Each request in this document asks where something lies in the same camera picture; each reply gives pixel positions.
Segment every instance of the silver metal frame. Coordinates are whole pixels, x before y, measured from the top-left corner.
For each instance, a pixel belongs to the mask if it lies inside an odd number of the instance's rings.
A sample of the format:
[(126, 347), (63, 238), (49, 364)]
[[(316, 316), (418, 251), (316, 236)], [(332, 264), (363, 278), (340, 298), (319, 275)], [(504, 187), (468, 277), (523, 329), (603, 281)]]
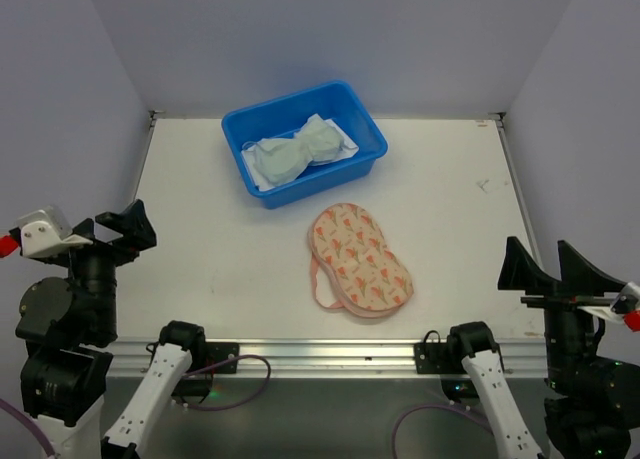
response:
[[(150, 133), (153, 133), (154, 114)], [(505, 158), (515, 187), (520, 211), (529, 236), (532, 253), (539, 260), (529, 214), (511, 162), (504, 128), (500, 118), (496, 122)], [(114, 361), (109, 376), (114, 378), (142, 377), (149, 365), (148, 343), (157, 338), (120, 339), (109, 347)], [(270, 339), (219, 339), (240, 344), (241, 354), (258, 354), (271, 362), (276, 378), (288, 379), (416, 379), (413, 361), (413, 344), (416, 340), (270, 340)], [(547, 375), (544, 341), (532, 339), (502, 339), (501, 345), (508, 378), (543, 378)], [(247, 360), (238, 366), (238, 377), (262, 377), (264, 364)]]

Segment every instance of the eye-mask shaped case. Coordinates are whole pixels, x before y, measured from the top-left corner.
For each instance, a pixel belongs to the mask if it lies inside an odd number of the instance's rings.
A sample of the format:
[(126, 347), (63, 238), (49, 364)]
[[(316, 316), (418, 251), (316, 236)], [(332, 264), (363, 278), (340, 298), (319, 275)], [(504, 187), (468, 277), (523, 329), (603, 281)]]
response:
[[(313, 296), (325, 309), (346, 308), (361, 317), (384, 317), (413, 295), (413, 281), (391, 252), (380, 226), (355, 204), (335, 204), (309, 229)], [(318, 269), (327, 274), (336, 301), (317, 297)]]

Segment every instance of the gray floor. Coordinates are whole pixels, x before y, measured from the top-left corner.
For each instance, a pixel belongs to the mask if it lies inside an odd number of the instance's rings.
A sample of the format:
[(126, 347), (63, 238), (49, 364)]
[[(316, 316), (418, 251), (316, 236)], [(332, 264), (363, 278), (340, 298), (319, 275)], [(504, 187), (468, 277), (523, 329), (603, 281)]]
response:
[[(509, 382), (533, 436), (546, 451), (542, 380)], [(226, 380), (210, 401), (243, 397), (256, 383)], [(133, 395), (137, 381), (110, 380), (105, 429)], [(410, 406), (438, 401), (437, 381), (272, 381), (262, 397), (216, 413), (167, 406), (145, 459), (377, 459), (391, 457), (391, 429)], [(400, 459), (495, 459), (493, 438), (475, 424), (441, 411), (409, 416), (398, 434)]]

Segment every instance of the pink floral bag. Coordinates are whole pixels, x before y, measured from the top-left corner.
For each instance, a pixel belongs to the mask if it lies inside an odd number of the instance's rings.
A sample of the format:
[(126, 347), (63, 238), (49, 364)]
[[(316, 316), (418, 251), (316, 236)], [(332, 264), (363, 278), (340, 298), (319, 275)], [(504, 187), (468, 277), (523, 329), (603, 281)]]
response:
[[(313, 297), (325, 309), (346, 308), (361, 317), (384, 317), (413, 295), (409, 271), (391, 252), (378, 223), (355, 204), (335, 204), (309, 229)], [(336, 301), (318, 300), (318, 269), (327, 274)]]

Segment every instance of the pink strap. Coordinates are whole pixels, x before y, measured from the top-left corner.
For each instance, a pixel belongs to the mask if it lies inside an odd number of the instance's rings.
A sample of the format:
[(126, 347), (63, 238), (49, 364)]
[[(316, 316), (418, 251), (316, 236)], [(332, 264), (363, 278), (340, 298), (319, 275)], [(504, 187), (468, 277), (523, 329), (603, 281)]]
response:
[(318, 263), (318, 260), (316, 259), (316, 256), (314, 254), (311, 254), (310, 272), (311, 272), (311, 290), (313, 291), (313, 298), (316, 300), (316, 302), (318, 304), (320, 304), (320, 307), (323, 307), (324, 309), (341, 309), (341, 308), (343, 308), (344, 306), (342, 305), (342, 303), (340, 301), (336, 301), (333, 304), (331, 304), (330, 306), (325, 306), (318, 299), (318, 291), (317, 291), (317, 289), (318, 289), (318, 269), (319, 268), (320, 268), (320, 264)]

